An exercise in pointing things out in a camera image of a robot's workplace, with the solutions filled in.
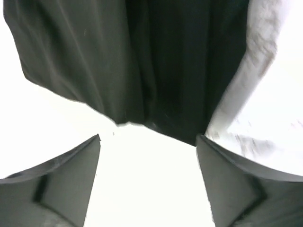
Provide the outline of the black printed t shirt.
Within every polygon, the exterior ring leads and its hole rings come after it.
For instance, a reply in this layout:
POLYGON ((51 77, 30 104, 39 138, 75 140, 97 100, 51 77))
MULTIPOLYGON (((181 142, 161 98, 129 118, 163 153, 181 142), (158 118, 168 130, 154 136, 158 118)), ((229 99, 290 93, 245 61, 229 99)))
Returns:
POLYGON ((26 79, 195 145, 246 51, 247 0, 6 0, 26 79))

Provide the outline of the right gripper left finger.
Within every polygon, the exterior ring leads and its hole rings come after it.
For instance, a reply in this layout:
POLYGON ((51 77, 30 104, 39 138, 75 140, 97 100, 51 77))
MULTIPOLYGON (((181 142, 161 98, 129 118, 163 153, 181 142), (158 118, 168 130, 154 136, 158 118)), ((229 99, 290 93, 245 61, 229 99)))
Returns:
POLYGON ((2 227, 82 227, 98 166, 100 137, 0 181, 2 227))

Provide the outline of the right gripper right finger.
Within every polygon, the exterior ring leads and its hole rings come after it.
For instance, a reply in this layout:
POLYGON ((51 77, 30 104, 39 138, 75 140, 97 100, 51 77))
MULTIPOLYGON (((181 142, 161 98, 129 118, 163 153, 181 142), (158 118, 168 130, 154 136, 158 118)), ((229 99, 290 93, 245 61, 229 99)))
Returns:
POLYGON ((302 176, 260 165, 203 135, 196 153, 215 226, 303 226, 302 176))

